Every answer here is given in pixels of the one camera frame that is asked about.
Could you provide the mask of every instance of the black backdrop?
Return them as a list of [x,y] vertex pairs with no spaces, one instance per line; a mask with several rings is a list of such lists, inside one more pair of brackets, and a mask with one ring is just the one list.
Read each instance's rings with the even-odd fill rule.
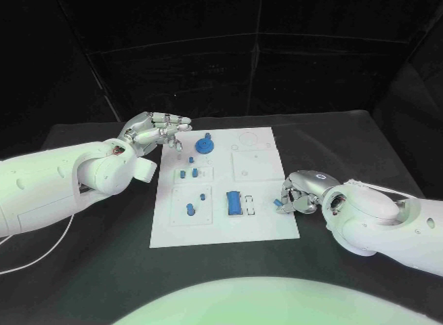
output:
[[123,120],[371,110],[443,1],[60,0]]

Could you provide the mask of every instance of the blue object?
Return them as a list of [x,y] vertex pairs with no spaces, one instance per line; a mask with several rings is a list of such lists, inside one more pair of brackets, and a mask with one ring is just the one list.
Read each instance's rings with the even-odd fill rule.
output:
[[192,204],[188,204],[188,214],[189,215],[195,215],[195,207],[192,206]]
[[213,136],[210,133],[205,133],[205,138],[202,138],[195,143],[195,150],[200,154],[208,154],[214,150],[214,141],[211,140]]
[[227,193],[228,197],[228,215],[241,215],[241,199],[240,199],[240,192],[231,191]]

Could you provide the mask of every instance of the hole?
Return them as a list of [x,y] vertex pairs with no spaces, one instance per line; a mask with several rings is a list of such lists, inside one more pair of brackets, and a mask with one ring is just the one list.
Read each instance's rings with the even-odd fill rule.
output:
[[435,221],[432,218],[428,219],[428,225],[432,229],[435,229]]
[[60,173],[61,177],[65,178],[64,170],[61,167],[58,167],[58,173]]
[[25,190],[25,184],[21,178],[16,180],[16,186],[19,187],[19,189]]

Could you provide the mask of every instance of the table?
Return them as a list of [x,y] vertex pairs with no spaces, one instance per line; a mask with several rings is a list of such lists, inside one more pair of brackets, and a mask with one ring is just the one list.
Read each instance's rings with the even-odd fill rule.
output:
[[[125,123],[57,125],[44,149],[104,141]],[[330,173],[423,194],[376,123],[363,110],[319,114],[198,118],[195,129],[272,126],[286,175]],[[146,157],[161,163],[162,148]],[[159,170],[152,183],[77,214],[44,261],[0,277],[0,324],[109,324],[143,304],[211,280],[279,276],[328,282],[376,295],[443,322],[443,278],[382,254],[363,257],[337,243],[321,212],[296,214],[301,239],[149,248]],[[35,260],[68,219],[15,236],[0,247],[0,270]]]

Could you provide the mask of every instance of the robotic hand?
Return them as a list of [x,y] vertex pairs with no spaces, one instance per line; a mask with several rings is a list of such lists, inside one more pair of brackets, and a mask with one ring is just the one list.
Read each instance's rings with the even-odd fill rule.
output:
[[133,177],[150,182],[156,164],[140,158],[158,144],[182,150],[191,119],[139,114],[116,139],[36,152],[0,162],[0,237],[31,232],[119,194]]
[[[383,192],[408,199],[393,201]],[[353,253],[386,254],[402,264],[443,276],[443,202],[327,173],[298,171],[282,187],[278,212],[314,213],[318,205],[337,242]]]

